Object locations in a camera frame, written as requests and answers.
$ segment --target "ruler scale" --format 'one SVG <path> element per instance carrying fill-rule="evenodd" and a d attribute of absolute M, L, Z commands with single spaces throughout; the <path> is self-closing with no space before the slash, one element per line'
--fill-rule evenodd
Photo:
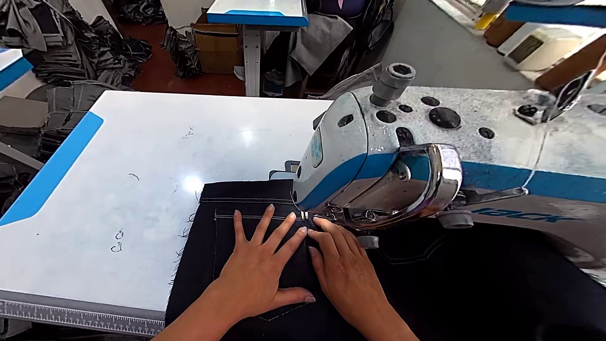
<path fill-rule="evenodd" d="M 0 299 L 0 317 L 121 334 L 155 336 L 164 321 Z"/>

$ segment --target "cardboard box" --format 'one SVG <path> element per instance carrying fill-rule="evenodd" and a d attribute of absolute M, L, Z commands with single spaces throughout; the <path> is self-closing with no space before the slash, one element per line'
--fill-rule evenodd
<path fill-rule="evenodd" d="M 242 25 L 209 24 L 207 8 L 191 27 L 196 34 L 198 57 L 206 73 L 233 73 L 234 66 L 244 65 Z"/>

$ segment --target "jack logo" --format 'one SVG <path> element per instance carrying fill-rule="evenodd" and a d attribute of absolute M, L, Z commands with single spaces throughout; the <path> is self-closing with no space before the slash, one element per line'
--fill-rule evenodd
<path fill-rule="evenodd" d="M 553 215 L 545 213 L 525 213 L 522 211 L 512 211 L 509 209 L 480 208 L 471 213 L 491 215 L 492 217 L 507 217 L 516 219 L 540 220 L 547 223 L 557 223 L 560 220 L 582 220 L 581 218 L 564 217 L 562 215 Z"/>

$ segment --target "industrial sewing machine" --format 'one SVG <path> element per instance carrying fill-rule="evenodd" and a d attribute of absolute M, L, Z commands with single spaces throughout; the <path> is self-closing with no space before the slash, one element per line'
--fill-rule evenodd
<path fill-rule="evenodd" d="M 436 216 L 554 236 L 581 267 L 606 258 L 606 95 L 408 87 L 392 64 L 323 114 L 298 167 L 294 202 L 359 231 Z M 359 237 L 378 247 L 371 233 Z"/>

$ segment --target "red floor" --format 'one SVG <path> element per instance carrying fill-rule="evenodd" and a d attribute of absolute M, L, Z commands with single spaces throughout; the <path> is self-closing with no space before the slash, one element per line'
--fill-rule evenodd
<path fill-rule="evenodd" d="M 146 92 L 197 93 L 204 95 L 244 96 L 244 82 L 232 75 L 204 73 L 181 79 L 175 76 L 175 65 L 168 51 L 160 47 L 166 25 L 122 24 L 125 34 L 144 39 L 151 44 L 151 58 L 140 65 L 141 74 L 131 87 Z"/>

